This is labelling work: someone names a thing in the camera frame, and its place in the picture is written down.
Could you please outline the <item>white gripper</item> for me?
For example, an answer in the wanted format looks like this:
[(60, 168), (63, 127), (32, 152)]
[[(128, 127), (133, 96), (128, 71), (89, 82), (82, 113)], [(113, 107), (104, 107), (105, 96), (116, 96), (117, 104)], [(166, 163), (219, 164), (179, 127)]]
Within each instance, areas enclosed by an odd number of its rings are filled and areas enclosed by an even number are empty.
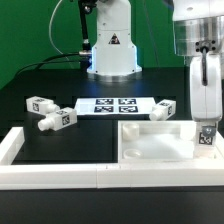
[(221, 61), (218, 54), (206, 55), (207, 84), (203, 84), (202, 56), (193, 57), (190, 64), (190, 105), (194, 121), (202, 122), (204, 135), (216, 134), (216, 123), (220, 121), (222, 109)]

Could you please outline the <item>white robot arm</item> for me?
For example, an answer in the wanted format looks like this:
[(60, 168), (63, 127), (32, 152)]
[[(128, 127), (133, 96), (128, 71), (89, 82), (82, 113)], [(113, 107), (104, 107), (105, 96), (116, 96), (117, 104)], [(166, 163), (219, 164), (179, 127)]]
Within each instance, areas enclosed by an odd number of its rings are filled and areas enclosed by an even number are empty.
[[(213, 137), (223, 116), (224, 0), (172, 2), (175, 53), (190, 59), (191, 116), (200, 134)], [(98, 0), (96, 7), (97, 41), (87, 72), (105, 81), (139, 72), (129, 0)]]

